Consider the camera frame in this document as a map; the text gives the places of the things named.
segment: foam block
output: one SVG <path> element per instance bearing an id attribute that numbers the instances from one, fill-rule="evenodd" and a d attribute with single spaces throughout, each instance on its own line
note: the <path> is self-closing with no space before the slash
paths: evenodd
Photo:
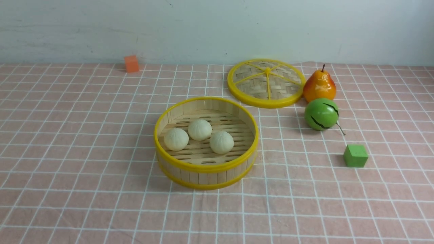
<path id="1" fill-rule="evenodd" d="M 344 160 L 347 167 L 363 168 L 368 158 L 369 156 L 364 145 L 349 144 L 344 152 Z"/>

